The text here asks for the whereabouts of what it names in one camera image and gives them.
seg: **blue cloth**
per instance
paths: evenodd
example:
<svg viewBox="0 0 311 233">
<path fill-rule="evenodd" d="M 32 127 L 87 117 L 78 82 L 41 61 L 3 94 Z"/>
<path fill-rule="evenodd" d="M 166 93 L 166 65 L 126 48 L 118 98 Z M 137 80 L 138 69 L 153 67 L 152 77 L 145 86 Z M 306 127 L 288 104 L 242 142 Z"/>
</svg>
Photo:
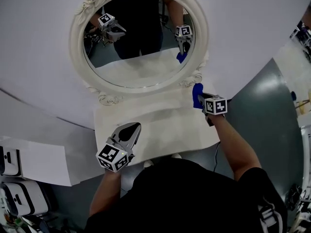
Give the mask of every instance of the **blue cloth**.
<svg viewBox="0 0 311 233">
<path fill-rule="evenodd" d="M 176 59 L 180 62 L 180 63 L 183 63 L 185 58 L 187 56 L 187 53 L 184 53 L 184 55 L 181 55 L 181 53 L 178 53 Z"/>
<path fill-rule="evenodd" d="M 198 99 L 198 95 L 201 94 L 203 94 L 203 85 L 201 83 L 196 83 L 192 90 L 193 107 L 195 109 L 203 109 L 203 106 Z"/>
</svg>

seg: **black pants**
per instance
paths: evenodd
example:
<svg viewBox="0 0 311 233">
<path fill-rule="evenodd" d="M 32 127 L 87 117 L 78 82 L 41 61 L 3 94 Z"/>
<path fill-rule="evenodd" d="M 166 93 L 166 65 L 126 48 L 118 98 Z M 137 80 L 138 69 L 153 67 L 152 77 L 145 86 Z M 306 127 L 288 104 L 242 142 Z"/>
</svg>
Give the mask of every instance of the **black pants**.
<svg viewBox="0 0 311 233">
<path fill-rule="evenodd" d="M 123 59 L 131 59 L 142 55 L 160 52 L 163 42 L 162 30 L 153 33 L 141 33 L 140 35 L 128 33 L 114 43 L 118 56 Z"/>
</svg>

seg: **shoe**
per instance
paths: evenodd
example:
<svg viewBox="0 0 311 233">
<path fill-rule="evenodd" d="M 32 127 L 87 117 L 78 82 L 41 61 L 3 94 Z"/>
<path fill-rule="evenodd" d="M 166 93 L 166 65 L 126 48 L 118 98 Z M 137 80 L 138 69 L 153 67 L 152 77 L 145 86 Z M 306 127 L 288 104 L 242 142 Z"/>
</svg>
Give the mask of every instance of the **shoe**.
<svg viewBox="0 0 311 233">
<path fill-rule="evenodd" d="M 179 153 L 173 154 L 172 158 L 174 158 L 174 159 L 182 159 Z"/>
<path fill-rule="evenodd" d="M 149 168 L 149 167 L 154 166 L 154 165 L 155 165 L 155 164 L 154 164 L 151 160 L 145 161 L 145 163 L 144 163 L 144 169 Z"/>
</svg>

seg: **black t-shirt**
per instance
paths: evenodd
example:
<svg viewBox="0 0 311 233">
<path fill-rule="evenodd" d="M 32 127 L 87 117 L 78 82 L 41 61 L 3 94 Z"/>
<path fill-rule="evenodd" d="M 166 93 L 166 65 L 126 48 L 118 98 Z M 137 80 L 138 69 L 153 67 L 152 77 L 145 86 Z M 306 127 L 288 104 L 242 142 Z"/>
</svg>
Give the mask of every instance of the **black t-shirt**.
<svg viewBox="0 0 311 233">
<path fill-rule="evenodd" d="M 262 232 L 256 196 L 287 211 L 266 172 L 252 168 L 238 182 L 198 164 L 171 159 L 142 171 L 109 211 L 87 221 L 86 232 Z"/>
<path fill-rule="evenodd" d="M 162 30 L 159 0 L 112 0 L 104 6 L 104 11 L 116 18 L 127 35 L 151 37 Z"/>
</svg>

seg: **wrist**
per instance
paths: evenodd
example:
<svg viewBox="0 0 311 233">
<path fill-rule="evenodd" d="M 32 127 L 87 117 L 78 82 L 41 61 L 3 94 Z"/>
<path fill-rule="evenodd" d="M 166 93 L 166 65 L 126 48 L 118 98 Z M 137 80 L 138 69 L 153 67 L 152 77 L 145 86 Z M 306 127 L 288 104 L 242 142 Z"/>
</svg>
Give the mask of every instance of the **wrist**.
<svg viewBox="0 0 311 233">
<path fill-rule="evenodd" d="M 104 176 L 110 179 L 118 179 L 119 177 L 121 177 L 121 171 L 115 173 L 113 171 L 110 171 L 109 169 L 106 169 Z"/>
<path fill-rule="evenodd" d="M 212 115 L 212 114 L 209 114 L 207 116 L 207 118 L 209 118 L 212 121 L 213 124 L 217 124 L 218 122 L 225 120 L 224 115 Z"/>
</svg>

